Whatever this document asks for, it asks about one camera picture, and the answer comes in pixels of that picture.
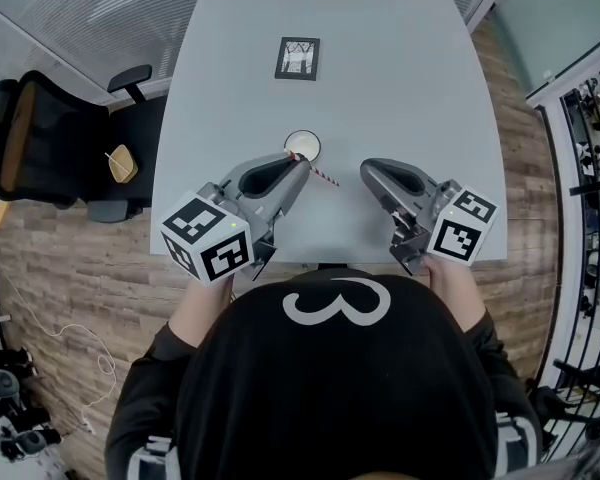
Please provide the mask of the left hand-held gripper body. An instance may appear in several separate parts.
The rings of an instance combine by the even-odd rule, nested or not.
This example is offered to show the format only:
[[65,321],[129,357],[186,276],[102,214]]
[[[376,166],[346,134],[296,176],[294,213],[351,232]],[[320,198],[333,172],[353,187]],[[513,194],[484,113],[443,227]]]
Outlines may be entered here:
[[211,182],[185,193],[159,231],[172,260],[203,285],[239,271],[255,279],[276,252],[271,225]]

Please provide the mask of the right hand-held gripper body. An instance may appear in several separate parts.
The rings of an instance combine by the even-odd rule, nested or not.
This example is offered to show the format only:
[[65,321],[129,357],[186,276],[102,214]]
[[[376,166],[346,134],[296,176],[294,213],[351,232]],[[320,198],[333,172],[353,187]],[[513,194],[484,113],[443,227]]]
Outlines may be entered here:
[[410,274],[426,254],[470,266],[498,213],[495,202],[450,179],[393,212],[396,229],[389,252]]

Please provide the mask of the red white striped straw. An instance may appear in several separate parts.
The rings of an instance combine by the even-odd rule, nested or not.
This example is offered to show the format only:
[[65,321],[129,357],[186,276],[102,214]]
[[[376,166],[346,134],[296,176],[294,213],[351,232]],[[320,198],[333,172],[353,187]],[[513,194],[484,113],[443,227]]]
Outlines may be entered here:
[[331,183],[332,185],[339,187],[340,184],[338,181],[336,181],[335,179],[333,179],[332,177],[330,177],[329,175],[325,174],[324,172],[320,171],[319,169],[317,169],[316,167],[314,167],[311,162],[302,154],[299,153],[295,153],[291,150],[285,149],[284,152],[291,157],[294,161],[297,162],[305,162],[309,165],[310,171],[315,174],[316,176],[326,180],[327,182]]

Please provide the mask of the white cup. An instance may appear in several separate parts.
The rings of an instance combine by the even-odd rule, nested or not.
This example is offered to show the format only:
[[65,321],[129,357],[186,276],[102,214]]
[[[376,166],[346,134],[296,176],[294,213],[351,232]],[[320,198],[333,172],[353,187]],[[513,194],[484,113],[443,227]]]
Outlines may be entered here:
[[314,164],[321,153],[319,137],[309,130],[296,130],[285,139],[283,151],[288,155],[301,156]]

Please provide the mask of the person's right forearm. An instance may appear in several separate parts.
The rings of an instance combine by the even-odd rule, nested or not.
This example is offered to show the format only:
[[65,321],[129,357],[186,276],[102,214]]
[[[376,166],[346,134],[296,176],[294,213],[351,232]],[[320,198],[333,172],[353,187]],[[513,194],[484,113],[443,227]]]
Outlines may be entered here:
[[462,331],[476,326],[486,314],[486,307],[471,270],[435,255],[424,256],[423,263],[429,270],[430,289],[444,302]]

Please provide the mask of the person's left forearm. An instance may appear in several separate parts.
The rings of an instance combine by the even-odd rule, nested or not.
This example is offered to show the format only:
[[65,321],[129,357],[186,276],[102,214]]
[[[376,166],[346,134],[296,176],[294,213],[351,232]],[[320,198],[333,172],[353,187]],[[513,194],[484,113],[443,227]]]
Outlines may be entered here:
[[198,347],[231,300],[233,277],[203,285],[192,278],[168,321],[171,331],[187,345]]

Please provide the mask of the tan square container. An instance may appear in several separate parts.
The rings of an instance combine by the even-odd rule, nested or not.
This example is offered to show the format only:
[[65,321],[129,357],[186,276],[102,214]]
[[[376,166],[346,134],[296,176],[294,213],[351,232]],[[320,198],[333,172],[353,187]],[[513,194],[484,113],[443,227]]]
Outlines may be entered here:
[[130,150],[124,145],[118,145],[111,153],[106,153],[110,172],[118,184],[131,181],[138,172],[136,162]]

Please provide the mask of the black metal railing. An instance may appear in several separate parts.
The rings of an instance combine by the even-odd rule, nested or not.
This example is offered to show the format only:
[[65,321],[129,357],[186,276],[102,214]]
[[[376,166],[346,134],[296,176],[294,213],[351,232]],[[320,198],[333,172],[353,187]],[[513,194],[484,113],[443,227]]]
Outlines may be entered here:
[[600,435],[600,71],[539,105],[554,162],[558,270],[536,383],[549,392],[546,460]]

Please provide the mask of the black mesh office chair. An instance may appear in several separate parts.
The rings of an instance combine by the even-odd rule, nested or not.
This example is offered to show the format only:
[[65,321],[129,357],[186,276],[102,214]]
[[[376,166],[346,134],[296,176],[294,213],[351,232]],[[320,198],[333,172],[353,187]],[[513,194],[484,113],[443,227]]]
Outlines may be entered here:
[[[126,91],[132,103],[111,111],[62,89],[39,71],[19,81],[6,138],[0,143],[0,199],[31,200],[60,210],[82,201],[90,220],[119,223],[151,207],[161,126],[167,99],[147,99],[140,84],[148,64],[127,69],[108,83],[108,93]],[[114,181],[106,153],[124,144],[138,172],[126,184]]]

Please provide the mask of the person's black printed shirt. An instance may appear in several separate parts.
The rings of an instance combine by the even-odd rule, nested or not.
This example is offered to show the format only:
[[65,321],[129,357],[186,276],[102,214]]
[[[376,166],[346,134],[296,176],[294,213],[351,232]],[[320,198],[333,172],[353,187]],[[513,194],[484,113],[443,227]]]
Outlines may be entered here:
[[232,297],[198,347],[165,324],[130,367],[108,480],[492,480],[541,427],[486,310],[463,332],[406,277],[309,272]]

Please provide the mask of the black grey equipment pile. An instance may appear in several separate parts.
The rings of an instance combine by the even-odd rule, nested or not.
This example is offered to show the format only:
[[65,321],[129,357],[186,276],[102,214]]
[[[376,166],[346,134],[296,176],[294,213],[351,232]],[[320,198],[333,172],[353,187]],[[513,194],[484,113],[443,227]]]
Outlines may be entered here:
[[15,465],[32,459],[51,480],[63,469],[56,460],[63,437],[52,426],[49,411],[26,388],[38,376],[29,350],[0,349],[0,462]]

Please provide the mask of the black picture frame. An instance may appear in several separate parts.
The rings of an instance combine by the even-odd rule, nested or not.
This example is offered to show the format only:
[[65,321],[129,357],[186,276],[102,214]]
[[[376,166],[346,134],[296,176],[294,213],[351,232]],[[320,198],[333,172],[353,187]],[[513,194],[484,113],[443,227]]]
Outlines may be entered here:
[[318,38],[282,37],[274,78],[316,81],[320,43]]

